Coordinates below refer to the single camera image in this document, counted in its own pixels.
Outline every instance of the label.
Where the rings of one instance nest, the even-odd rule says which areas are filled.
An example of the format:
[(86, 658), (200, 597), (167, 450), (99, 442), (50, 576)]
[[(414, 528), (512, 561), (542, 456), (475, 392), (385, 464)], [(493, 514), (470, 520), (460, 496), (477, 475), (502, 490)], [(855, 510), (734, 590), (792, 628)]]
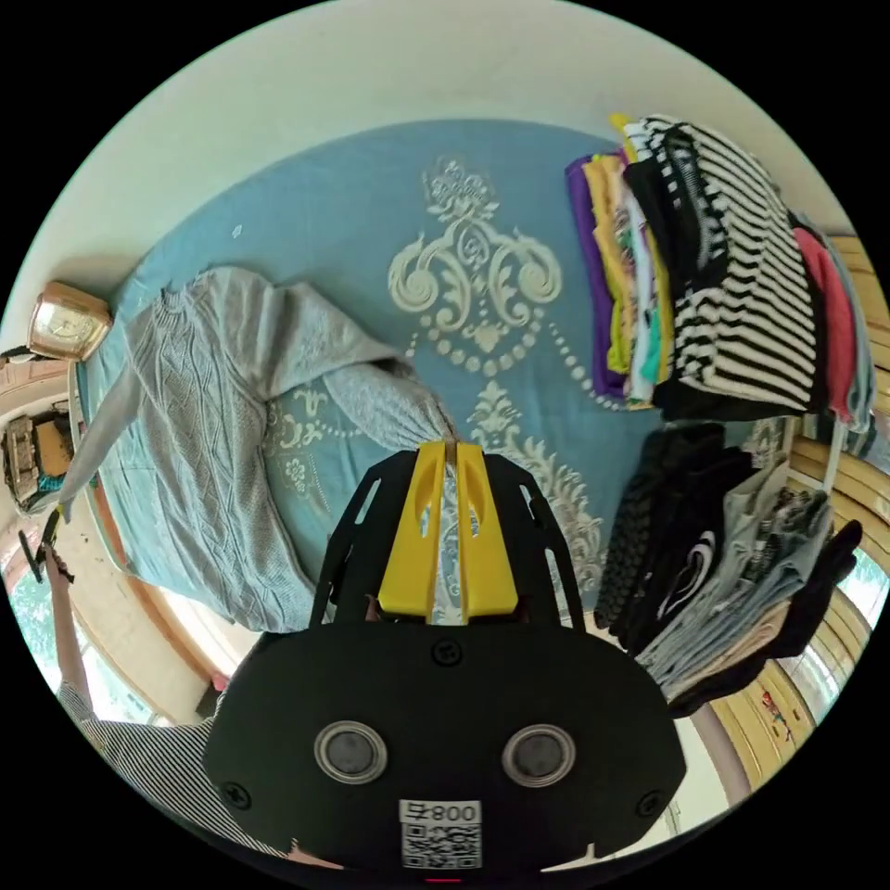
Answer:
[(401, 864), (406, 869), (482, 867), (477, 800), (400, 800)]

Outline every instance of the blue bed sheet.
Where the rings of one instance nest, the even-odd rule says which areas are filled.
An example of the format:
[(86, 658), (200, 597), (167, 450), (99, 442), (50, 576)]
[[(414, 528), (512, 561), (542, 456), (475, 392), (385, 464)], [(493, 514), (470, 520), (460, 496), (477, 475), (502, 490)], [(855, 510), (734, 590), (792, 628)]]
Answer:
[[(80, 369), (87, 419), (122, 363), (121, 328), (162, 286), (221, 263), (311, 281), (373, 336), (406, 351), (462, 434), (530, 469), (569, 541), (592, 607), (620, 493), (658, 412), (591, 392), (592, 307), (564, 184), (566, 164), (614, 146), (514, 121), (427, 121), (360, 133), (285, 159), (166, 235), (108, 295), (115, 325)], [(763, 455), (777, 423), (730, 425)], [(385, 453), (324, 383), (270, 406), (275, 502), (310, 577), (364, 471)], [(155, 521), (153, 470), (134, 424), (102, 467), (111, 510), (145, 580), (188, 594)], [(439, 619), (457, 610), (454, 505)]]

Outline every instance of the gold alarm clock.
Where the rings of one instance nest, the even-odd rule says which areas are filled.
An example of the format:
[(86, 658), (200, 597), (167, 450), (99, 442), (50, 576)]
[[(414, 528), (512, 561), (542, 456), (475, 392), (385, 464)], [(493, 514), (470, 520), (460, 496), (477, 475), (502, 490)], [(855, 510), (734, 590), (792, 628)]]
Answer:
[(51, 359), (82, 362), (98, 349), (110, 328), (104, 300), (52, 281), (34, 307), (28, 349)]

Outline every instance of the striped shirt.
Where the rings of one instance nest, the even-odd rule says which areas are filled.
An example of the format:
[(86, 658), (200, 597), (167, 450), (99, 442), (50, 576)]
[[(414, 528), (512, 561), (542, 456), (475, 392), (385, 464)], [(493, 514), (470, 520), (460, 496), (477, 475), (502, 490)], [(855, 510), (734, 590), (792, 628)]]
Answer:
[(202, 758), (213, 717), (180, 726), (101, 720), (69, 683), (62, 683), (58, 700), (109, 765), (150, 803), (236, 844), (287, 856), (244, 834), (210, 783)]
[[(820, 373), (816, 319), (775, 183), (757, 159), (705, 127), (651, 115), (625, 133), (638, 153), (642, 149), (641, 159), (655, 158), (675, 207), (683, 192), (693, 203), (701, 221), (700, 259), (709, 250), (712, 257), (726, 250), (718, 286), (696, 289), (687, 281), (678, 296), (680, 380), (707, 392), (807, 410)], [(671, 148), (675, 135), (685, 147)], [(698, 177), (697, 193), (687, 171)]]

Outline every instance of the hand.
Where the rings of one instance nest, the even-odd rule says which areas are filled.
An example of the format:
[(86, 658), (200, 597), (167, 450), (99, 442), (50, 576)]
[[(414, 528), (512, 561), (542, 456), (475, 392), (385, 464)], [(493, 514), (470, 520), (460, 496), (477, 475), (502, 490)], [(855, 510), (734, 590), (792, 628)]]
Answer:
[(46, 576), (49, 578), (50, 587), (66, 590), (70, 586), (70, 581), (62, 573), (67, 572), (68, 567), (48, 544), (44, 544), (44, 555), (46, 557)]

